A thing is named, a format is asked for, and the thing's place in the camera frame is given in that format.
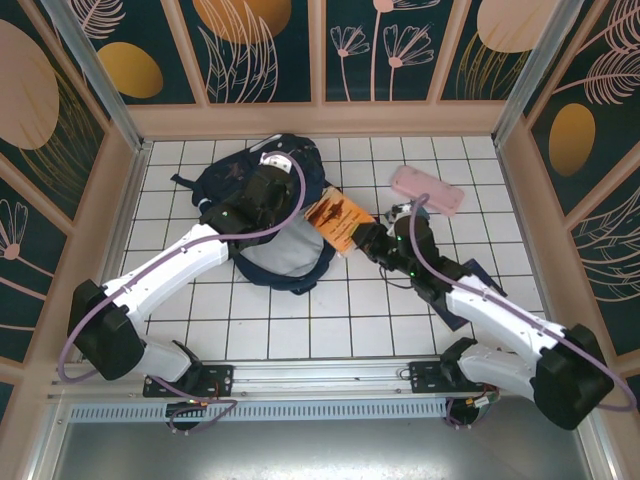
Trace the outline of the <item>orange book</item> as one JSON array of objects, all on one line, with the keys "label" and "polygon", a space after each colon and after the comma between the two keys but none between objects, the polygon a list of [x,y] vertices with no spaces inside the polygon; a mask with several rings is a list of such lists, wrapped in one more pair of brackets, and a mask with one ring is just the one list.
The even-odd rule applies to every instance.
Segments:
[{"label": "orange book", "polygon": [[324,189],[321,198],[304,214],[304,218],[338,254],[349,255],[355,248],[352,234],[361,224],[375,219],[334,186]]}]

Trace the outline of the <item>navy blue student backpack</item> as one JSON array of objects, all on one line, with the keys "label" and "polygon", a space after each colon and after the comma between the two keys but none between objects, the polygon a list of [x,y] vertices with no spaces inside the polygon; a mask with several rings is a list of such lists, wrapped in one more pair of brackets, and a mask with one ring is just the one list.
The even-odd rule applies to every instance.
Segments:
[{"label": "navy blue student backpack", "polygon": [[208,207],[242,189],[260,167],[261,154],[269,152],[284,152],[293,158],[293,166],[300,168],[306,181],[304,202],[295,219],[274,239],[231,259],[249,282],[302,295],[317,285],[336,253],[304,218],[310,206],[330,186],[319,149],[311,139],[289,133],[276,134],[212,163],[195,180],[178,174],[171,180],[192,192],[192,204],[202,215]]}]

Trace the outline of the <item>pink pencil case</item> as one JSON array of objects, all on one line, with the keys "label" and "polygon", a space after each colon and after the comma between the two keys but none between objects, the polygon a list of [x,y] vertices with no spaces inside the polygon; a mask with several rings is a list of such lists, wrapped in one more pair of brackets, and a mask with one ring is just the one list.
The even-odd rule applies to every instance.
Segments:
[{"label": "pink pencil case", "polygon": [[427,194],[426,206],[448,217],[458,212],[465,198],[465,193],[460,188],[411,166],[400,166],[390,183],[396,193],[411,200],[417,200],[421,195]]}]

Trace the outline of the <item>dark blue book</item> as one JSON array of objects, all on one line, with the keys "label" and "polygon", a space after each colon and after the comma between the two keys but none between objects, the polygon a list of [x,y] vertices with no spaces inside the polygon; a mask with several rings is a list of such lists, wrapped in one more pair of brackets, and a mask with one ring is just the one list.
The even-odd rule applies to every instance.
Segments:
[{"label": "dark blue book", "polygon": [[[502,297],[507,296],[507,293],[503,290],[503,288],[489,275],[489,273],[478,263],[476,259],[471,258],[467,260],[463,264],[463,266],[467,268],[472,274],[479,277],[484,284],[488,285],[499,295],[501,295]],[[440,304],[432,305],[431,308],[452,331],[457,331],[469,323],[468,320],[449,312]]]}]

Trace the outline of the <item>grey metal base sheet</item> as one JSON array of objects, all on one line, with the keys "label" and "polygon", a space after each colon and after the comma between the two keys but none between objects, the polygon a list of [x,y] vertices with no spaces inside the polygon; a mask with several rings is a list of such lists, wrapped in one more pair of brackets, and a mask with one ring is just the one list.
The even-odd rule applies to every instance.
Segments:
[{"label": "grey metal base sheet", "polygon": [[454,431],[436,419],[71,424],[33,480],[609,480],[577,435],[531,416]]}]

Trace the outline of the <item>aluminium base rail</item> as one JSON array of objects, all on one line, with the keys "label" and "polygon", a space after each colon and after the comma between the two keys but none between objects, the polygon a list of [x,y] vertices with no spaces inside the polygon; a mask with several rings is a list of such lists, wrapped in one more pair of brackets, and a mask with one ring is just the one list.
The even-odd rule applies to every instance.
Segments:
[{"label": "aluminium base rail", "polygon": [[[411,358],[240,361],[233,364],[231,397],[247,401],[387,399],[408,396]],[[106,381],[94,376],[76,384],[56,378],[50,398],[72,401],[115,401],[141,398],[149,383],[140,374]]]}]

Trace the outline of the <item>wall panel orange circle and leaves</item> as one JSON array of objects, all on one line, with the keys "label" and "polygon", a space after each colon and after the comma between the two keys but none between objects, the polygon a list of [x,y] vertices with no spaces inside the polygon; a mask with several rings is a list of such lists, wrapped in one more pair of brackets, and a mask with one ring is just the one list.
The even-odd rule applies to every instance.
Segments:
[{"label": "wall panel orange circle and leaves", "polygon": [[211,104],[311,100],[308,0],[178,0]]}]

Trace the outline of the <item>wall panel with pink flowers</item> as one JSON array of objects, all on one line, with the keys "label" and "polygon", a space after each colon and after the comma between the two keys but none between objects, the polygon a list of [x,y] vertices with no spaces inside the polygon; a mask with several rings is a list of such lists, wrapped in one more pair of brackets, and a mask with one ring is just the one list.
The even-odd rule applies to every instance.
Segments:
[{"label": "wall panel with pink flowers", "polygon": [[426,99],[452,0],[326,0],[328,102]]}]

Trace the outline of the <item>aluminium corner post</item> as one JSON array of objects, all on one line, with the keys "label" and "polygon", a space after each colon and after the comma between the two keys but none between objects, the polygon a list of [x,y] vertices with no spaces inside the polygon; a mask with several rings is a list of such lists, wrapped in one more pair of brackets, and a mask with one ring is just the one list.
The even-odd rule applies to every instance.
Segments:
[{"label": "aluminium corner post", "polygon": [[557,56],[568,32],[579,16],[584,0],[560,0],[532,49],[523,70],[511,90],[491,134],[493,145],[500,150],[518,123],[526,104],[542,81],[549,65]]},{"label": "aluminium corner post", "polygon": [[135,153],[148,150],[152,143],[146,141],[138,131],[120,93],[109,78],[96,50],[82,31],[66,0],[41,0],[41,3],[51,21],[58,27],[62,39],[68,45],[74,58],[84,69],[89,83],[94,87],[101,104],[109,112],[111,120],[126,143]]}]

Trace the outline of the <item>wall panel with orange oval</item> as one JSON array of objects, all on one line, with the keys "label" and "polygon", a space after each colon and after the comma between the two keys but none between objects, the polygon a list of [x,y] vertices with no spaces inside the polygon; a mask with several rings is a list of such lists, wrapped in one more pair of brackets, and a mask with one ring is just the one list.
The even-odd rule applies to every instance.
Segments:
[{"label": "wall panel with orange oval", "polygon": [[66,0],[127,105],[195,102],[161,0]]}]

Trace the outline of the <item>wall panel with pink leaf outlines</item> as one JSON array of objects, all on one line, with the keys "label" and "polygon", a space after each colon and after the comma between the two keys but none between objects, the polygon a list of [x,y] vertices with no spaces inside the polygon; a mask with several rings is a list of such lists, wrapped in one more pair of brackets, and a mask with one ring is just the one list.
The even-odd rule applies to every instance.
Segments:
[{"label": "wall panel with pink leaf outlines", "polygon": [[640,349],[640,186],[606,198],[572,230],[618,356]]}]

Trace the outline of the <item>wall panel orange oval pink feathers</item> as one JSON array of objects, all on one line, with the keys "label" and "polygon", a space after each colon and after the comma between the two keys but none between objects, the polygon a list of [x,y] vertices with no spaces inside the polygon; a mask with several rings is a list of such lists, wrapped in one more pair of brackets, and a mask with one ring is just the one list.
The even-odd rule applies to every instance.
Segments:
[{"label": "wall panel orange oval pink feathers", "polygon": [[564,214],[640,142],[640,0],[604,0],[531,133]]}]

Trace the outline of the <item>wall panel pink circle gold leaves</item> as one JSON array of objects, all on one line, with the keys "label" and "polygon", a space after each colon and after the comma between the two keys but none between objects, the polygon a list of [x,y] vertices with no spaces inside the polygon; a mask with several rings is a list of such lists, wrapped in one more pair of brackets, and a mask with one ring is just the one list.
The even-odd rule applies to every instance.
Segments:
[{"label": "wall panel pink circle gold leaves", "polygon": [[441,99],[507,99],[556,5],[557,0],[471,0]]}]

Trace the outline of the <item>wall panel with single flower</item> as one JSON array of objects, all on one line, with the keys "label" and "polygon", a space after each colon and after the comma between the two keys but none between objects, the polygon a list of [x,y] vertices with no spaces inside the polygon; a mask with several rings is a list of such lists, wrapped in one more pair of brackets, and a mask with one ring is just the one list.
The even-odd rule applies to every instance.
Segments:
[{"label": "wall panel with single flower", "polygon": [[0,358],[25,360],[66,240],[0,178]]}]

